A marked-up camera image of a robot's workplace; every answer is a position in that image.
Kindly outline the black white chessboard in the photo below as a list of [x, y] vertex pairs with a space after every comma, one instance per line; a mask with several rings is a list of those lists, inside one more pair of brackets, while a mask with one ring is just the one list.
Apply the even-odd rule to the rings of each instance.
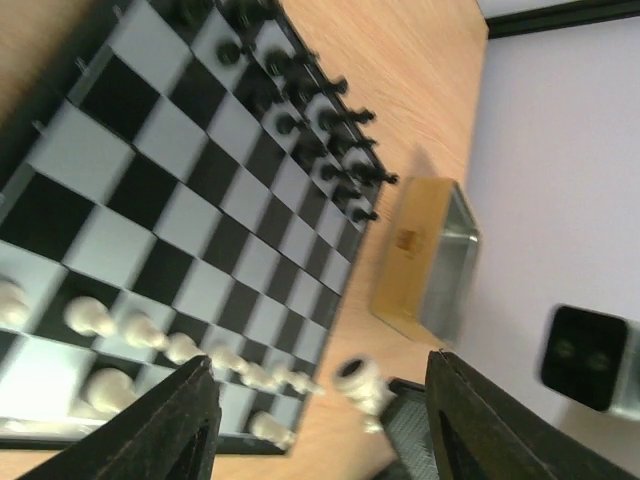
[[[142, 395], [179, 365], [128, 345], [140, 311], [204, 352], [224, 342], [313, 380], [383, 183], [395, 183], [276, 1], [97, 1], [1, 136], [1, 445], [61, 450], [109, 420], [80, 399], [97, 370]], [[109, 337], [63, 313], [103, 303]], [[275, 455], [258, 411], [296, 430], [311, 394], [219, 370], [218, 450]]]

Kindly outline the white pawn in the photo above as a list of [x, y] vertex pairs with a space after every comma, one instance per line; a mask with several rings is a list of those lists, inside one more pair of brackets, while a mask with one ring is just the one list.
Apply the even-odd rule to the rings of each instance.
[[26, 292], [9, 280], [1, 281], [0, 291], [1, 323], [11, 327], [23, 326], [31, 314]]
[[109, 337], [116, 332], [116, 322], [107, 307], [93, 297], [80, 296], [64, 309], [65, 324], [83, 336]]

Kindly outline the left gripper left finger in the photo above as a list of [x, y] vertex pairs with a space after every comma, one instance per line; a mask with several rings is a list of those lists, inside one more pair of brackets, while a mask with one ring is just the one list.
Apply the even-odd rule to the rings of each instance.
[[209, 479], [222, 410], [211, 359], [194, 357], [24, 479]]

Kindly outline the white pawn on board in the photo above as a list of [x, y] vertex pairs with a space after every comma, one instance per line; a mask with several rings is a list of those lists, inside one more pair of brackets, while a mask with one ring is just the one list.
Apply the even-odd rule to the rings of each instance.
[[26, 292], [9, 280], [1, 281], [0, 291], [1, 323], [11, 327], [23, 326], [31, 314]]

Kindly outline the white chess piece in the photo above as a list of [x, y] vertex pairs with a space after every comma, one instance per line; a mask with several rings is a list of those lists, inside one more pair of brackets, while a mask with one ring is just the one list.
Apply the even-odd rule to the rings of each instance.
[[137, 399], [133, 380], [123, 371], [104, 368], [86, 381], [80, 399], [101, 414], [119, 414]]

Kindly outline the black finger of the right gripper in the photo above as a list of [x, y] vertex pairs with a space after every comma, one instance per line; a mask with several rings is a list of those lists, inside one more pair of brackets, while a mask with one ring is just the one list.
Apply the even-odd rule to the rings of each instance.
[[384, 434], [397, 458], [379, 472], [382, 480], [439, 479], [422, 384], [393, 378], [395, 398], [380, 417]]

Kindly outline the right metal tray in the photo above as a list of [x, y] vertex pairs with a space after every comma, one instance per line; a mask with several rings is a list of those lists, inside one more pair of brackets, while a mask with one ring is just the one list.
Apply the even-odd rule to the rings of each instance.
[[370, 300], [373, 315], [412, 341], [458, 342], [481, 232], [460, 184], [412, 177], [390, 226]]

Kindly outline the eleventh white piece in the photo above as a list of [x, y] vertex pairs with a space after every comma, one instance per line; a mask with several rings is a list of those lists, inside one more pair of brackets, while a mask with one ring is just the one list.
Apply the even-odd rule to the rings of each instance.
[[381, 432], [380, 416], [395, 398], [375, 360], [359, 355], [340, 364], [332, 376], [335, 390], [363, 414], [366, 433]]

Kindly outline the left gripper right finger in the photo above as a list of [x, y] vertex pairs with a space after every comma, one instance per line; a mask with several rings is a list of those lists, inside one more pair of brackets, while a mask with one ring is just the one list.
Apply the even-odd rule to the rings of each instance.
[[632, 479], [450, 351], [432, 351], [426, 408], [442, 479]]

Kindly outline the black metal frame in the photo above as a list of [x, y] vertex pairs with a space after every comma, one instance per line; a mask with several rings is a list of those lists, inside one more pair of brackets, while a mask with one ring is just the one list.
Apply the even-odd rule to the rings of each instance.
[[488, 38], [500, 39], [639, 16], [639, 0], [572, 1], [485, 20]]

